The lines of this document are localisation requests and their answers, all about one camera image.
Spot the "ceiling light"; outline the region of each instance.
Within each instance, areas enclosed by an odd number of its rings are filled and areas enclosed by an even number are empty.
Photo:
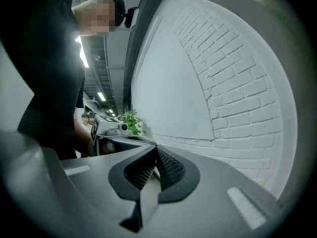
[[[103,96],[102,93],[98,93],[98,95],[99,95],[99,97],[100,97],[100,99],[101,99],[102,101],[106,101],[106,99],[104,98],[104,96]]]
[[[84,66],[85,66],[86,68],[89,68],[88,63],[87,63],[87,60],[86,60],[86,57],[85,57],[83,45],[81,44],[80,36],[78,36],[78,38],[77,38],[75,41],[78,42],[78,43],[80,43],[80,45],[81,45],[79,56],[80,56],[81,60],[84,62]]]

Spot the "white brick wall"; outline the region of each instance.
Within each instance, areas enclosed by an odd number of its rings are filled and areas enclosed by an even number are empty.
[[[211,120],[206,122],[213,128],[214,139],[173,138],[155,132],[152,137],[158,144],[226,162],[270,189],[267,181],[274,179],[283,134],[270,75],[234,26],[211,11],[179,3],[168,1],[160,16],[193,64],[210,111]]]

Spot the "person's arm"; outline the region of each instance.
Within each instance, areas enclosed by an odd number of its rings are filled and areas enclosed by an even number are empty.
[[[89,156],[89,144],[92,141],[91,135],[86,131],[77,119],[77,108],[74,113],[75,141],[74,149],[82,155]]]

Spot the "man in black shirt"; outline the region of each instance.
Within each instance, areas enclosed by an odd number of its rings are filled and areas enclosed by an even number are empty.
[[[15,67],[34,92],[18,130],[53,148],[60,159],[90,155],[90,134],[77,120],[83,108],[81,35],[121,24],[115,0],[90,0],[71,10],[71,0],[12,0],[3,10],[1,40]]]

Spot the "black shirt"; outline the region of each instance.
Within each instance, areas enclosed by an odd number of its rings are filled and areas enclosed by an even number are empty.
[[[23,14],[8,8],[1,39],[34,92],[18,130],[53,148],[60,159],[76,158],[74,111],[83,108],[85,74],[71,0],[15,2]]]

